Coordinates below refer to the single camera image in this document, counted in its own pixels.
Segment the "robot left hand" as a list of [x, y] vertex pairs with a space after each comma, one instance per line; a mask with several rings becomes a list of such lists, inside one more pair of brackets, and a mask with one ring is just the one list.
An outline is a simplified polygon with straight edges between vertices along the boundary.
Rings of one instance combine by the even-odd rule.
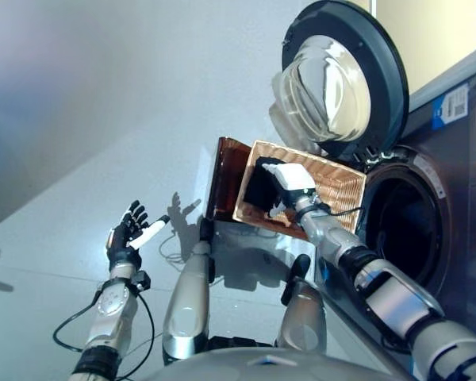
[[140, 248], [171, 220], [166, 214], [151, 224], [147, 219], [145, 206], [139, 200], [135, 200], [123, 213], [120, 222], [109, 231], [105, 245], [109, 271], [121, 264], [130, 264], [136, 271], [140, 270], [142, 265]]

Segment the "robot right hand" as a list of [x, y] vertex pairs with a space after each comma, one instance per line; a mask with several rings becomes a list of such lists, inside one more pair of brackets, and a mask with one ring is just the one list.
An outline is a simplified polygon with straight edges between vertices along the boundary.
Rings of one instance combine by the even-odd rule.
[[284, 210], [296, 210], [301, 198], [310, 198], [316, 193], [316, 184], [302, 164], [262, 164], [271, 177], [276, 191], [269, 217], [276, 217]]

